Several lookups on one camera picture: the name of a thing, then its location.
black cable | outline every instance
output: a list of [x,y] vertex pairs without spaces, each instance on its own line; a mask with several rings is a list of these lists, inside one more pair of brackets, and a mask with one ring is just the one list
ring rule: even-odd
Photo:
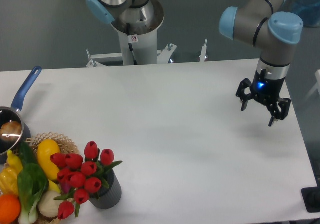
[[[126,24],[126,35],[130,36],[130,24],[129,23]],[[136,56],[135,56],[135,53],[134,53],[134,48],[132,47],[132,43],[129,43],[129,49],[130,49],[130,52],[132,53],[133,64],[135,66],[137,66],[138,63],[137,63],[137,59],[136,59]]]

yellow bell pepper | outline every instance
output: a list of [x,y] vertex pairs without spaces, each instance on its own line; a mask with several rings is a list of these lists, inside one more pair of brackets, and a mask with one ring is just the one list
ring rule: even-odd
[[0,190],[3,194],[19,196],[18,172],[14,168],[7,167],[0,173]]
[[7,162],[9,166],[15,169],[16,172],[19,174],[23,170],[20,158],[13,154],[12,150],[8,150],[6,154],[8,155]]
[[57,184],[55,184],[52,180],[49,180],[49,191],[55,191],[56,193],[61,193],[61,190]]

garlic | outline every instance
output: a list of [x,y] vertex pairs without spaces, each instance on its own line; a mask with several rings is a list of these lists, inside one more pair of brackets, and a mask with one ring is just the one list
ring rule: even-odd
[[58,216],[59,205],[63,200],[54,200],[54,198],[61,196],[58,192],[48,190],[43,194],[38,205],[40,213],[47,218],[55,218]]

bok choy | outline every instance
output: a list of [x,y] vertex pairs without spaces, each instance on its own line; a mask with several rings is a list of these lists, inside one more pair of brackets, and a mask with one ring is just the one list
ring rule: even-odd
[[18,175],[18,190],[21,202],[19,224],[33,224],[38,219],[37,204],[48,189],[46,174],[38,164],[28,163]]

blue led light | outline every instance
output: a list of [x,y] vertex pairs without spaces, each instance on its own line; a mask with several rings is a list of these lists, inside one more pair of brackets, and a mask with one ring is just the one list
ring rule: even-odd
[[258,82],[258,88],[261,89],[265,84],[262,82]]

